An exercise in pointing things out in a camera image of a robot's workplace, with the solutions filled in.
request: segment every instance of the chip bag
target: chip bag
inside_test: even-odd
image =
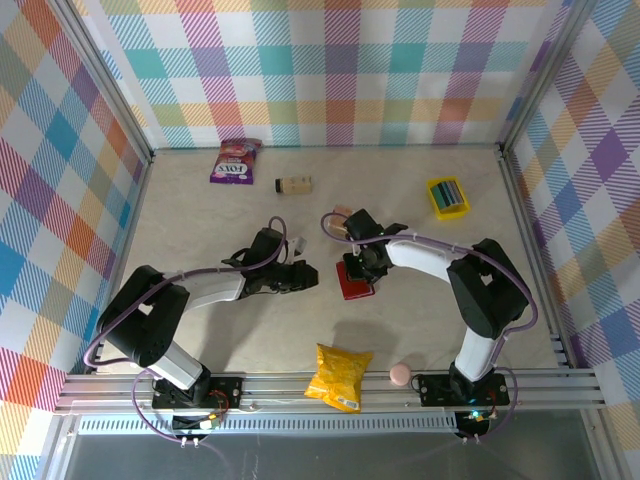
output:
[[[373,353],[349,353],[318,344],[318,371],[304,392],[338,410],[360,413],[360,386]]]

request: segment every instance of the plaid wall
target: plaid wall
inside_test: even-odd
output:
[[[516,154],[580,363],[640,478],[640,4],[601,0]]]
[[[45,0],[0,0],[0,478],[33,478],[143,164]]]
[[[571,10],[571,6],[573,5],[575,0],[562,0],[562,5],[558,9],[556,17],[553,19],[553,23],[551,24],[551,28],[547,32],[547,35],[540,46],[540,50],[536,55],[533,63],[529,67],[529,71],[522,82],[520,90],[518,91],[518,95],[511,105],[511,109],[509,110],[509,114],[507,115],[507,120],[504,122],[502,129],[500,130],[500,135],[498,136],[498,142],[504,142],[509,130],[513,126],[513,121],[520,114],[520,110],[522,109],[522,104],[525,99],[531,93],[533,86],[536,83],[538,72],[542,69],[545,63],[549,60],[548,56],[551,51],[551,47],[553,46],[555,40],[558,38],[558,35],[562,31],[562,27],[569,15],[569,11]]]
[[[83,1],[160,148],[494,143],[561,3]]]

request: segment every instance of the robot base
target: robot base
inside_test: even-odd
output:
[[[474,391],[472,398],[461,398],[451,388],[450,375],[424,375],[414,378],[423,407],[493,407],[509,405],[504,375],[493,373]]]
[[[230,409],[238,408],[242,397],[242,380],[240,377],[212,376],[209,384],[209,394],[197,405],[183,401],[182,398],[184,398],[185,393],[167,380],[157,380],[153,385],[155,394],[151,406],[154,409],[185,410],[202,408],[204,410],[219,410],[221,401],[223,406],[225,405],[221,396],[214,394],[214,391],[218,391],[227,396]]]

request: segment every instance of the pink round object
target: pink round object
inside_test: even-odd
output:
[[[396,363],[389,371],[391,383],[398,387],[405,387],[411,381],[411,369],[404,363]]]

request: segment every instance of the white vent grille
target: white vent grille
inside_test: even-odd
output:
[[[171,417],[149,419],[165,432],[170,431]],[[400,433],[451,432],[456,429],[455,415],[445,412],[402,414],[279,415],[230,414],[216,433]],[[85,415],[78,431],[81,435],[139,435],[153,433],[136,415]]]

